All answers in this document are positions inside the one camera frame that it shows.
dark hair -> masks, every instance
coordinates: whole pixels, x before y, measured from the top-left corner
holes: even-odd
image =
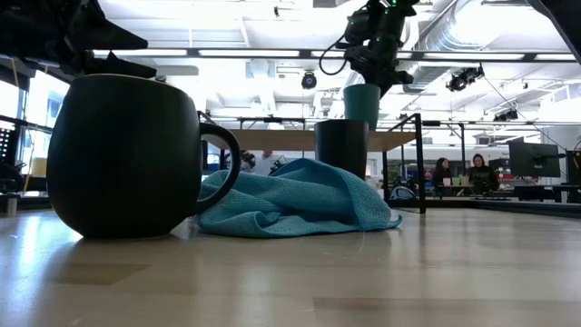
[[[482,165],[485,166],[486,164],[484,162],[484,157],[482,156],[482,154],[474,154],[474,156],[472,157],[472,163],[474,165],[476,165],[475,161],[476,161],[476,158],[478,158],[478,157],[480,157],[480,160],[482,160]]]
[[[436,172],[441,172],[444,170],[444,167],[442,167],[442,164],[447,160],[448,160],[447,158],[439,158],[436,161]]]

woman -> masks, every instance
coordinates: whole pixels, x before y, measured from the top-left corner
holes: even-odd
[[[472,158],[474,167],[470,169],[470,184],[474,187],[476,193],[488,193],[496,191],[499,187],[497,176],[494,170],[484,164],[484,157],[480,154],[474,154]]]
[[[446,158],[439,158],[436,162],[436,170],[432,175],[432,183],[434,184],[434,192],[442,193],[444,190],[444,178],[452,178],[449,168],[449,162]]]

computer monitor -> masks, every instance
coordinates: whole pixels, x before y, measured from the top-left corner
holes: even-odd
[[[510,142],[508,150],[513,175],[561,177],[559,149],[556,145]]]

cable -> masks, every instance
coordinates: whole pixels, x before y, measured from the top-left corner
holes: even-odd
[[[573,158],[572,159],[573,159],[573,164],[575,164],[575,167],[577,167],[577,169],[579,169],[579,163],[577,162],[577,159],[575,158],[575,151],[580,144],[581,144],[581,140],[579,140],[579,142],[577,142],[577,144],[573,148]]]
[[[339,39],[337,39],[337,41],[335,41],[332,45],[330,45],[327,50],[323,51],[323,54],[320,55],[319,57],[319,69],[325,74],[325,75],[329,75],[329,76],[334,76],[340,72],[343,71],[343,69],[345,68],[345,65],[347,64],[347,59],[343,60],[343,64],[341,65],[341,68],[339,68],[339,70],[335,73],[329,73],[327,71],[325,71],[325,69],[323,68],[323,57],[325,56],[325,54],[333,48],[333,46],[337,45],[337,43],[339,43],[343,37],[345,37],[345,34],[343,34]]]
[[[488,79],[487,79],[487,77],[486,77],[486,76],[482,76],[482,77],[484,78],[484,80],[485,80],[485,81],[487,81],[487,82],[488,82],[488,84],[490,85],[490,87],[492,87],[492,89],[493,89],[493,90],[494,90],[494,91],[495,91],[495,92],[496,92],[496,93],[497,93],[497,94],[498,94],[498,95],[499,95],[499,96],[502,98],[502,100],[504,100],[504,101],[505,101],[505,102],[506,102],[506,103],[507,103],[507,104],[510,106],[510,108],[511,108],[512,110],[516,111],[516,112],[517,112],[517,114],[519,114],[521,117],[525,118],[525,120],[526,120],[527,122],[530,122],[530,121],[529,121],[529,120],[528,120],[528,119],[527,119],[527,118],[526,118],[526,117],[525,117],[525,116],[524,116],[522,113],[520,113],[520,112],[518,111],[518,109],[516,109],[516,107],[515,107],[514,105],[512,105],[512,104],[511,104],[511,103],[510,103],[510,102],[507,100],[507,98],[506,98],[504,95],[502,95],[502,93],[500,93],[500,91],[498,91],[498,89],[497,89],[497,88],[496,88],[496,87],[495,87],[495,86],[494,86],[492,83],[490,83],[490,81],[488,81]],[[559,144],[557,141],[553,140],[553,139],[552,139],[552,138],[551,138],[551,137],[550,137],[550,136],[549,136],[547,133],[543,132],[543,130],[542,130],[542,129],[540,129],[540,128],[538,128],[536,125],[532,124],[532,126],[533,126],[533,127],[535,127],[535,129],[536,129],[537,131],[539,131],[539,132],[540,132],[542,135],[544,135],[544,136],[545,136],[545,137],[546,137],[546,138],[547,138],[549,141],[551,141],[551,142],[552,142],[552,143],[554,143],[556,146],[560,147],[561,149],[563,149],[563,150],[566,152],[566,148],[565,148],[563,145],[561,145],[561,144]],[[565,179],[568,179],[568,175],[567,175],[565,172],[563,172],[562,170],[560,170],[560,172],[561,172],[561,176],[564,176],[564,177],[565,177]]]

table surface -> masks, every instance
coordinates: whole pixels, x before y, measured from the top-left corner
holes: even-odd
[[[560,189],[571,189],[578,190],[581,189],[581,185],[515,185],[515,188],[560,188]]]
[[[231,130],[244,150],[315,151],[314,131]],[[218,136],[204,135],[204,140],[226,150]],[[369,132],[369,152],[394,149],[415,139],[412,132]]]
[[[579,221],[397,214],[373,233],[244,239],[187,219],[167,237],[87,241],[54,213],[19,213],[0,219],[0,326],[579,327]]]

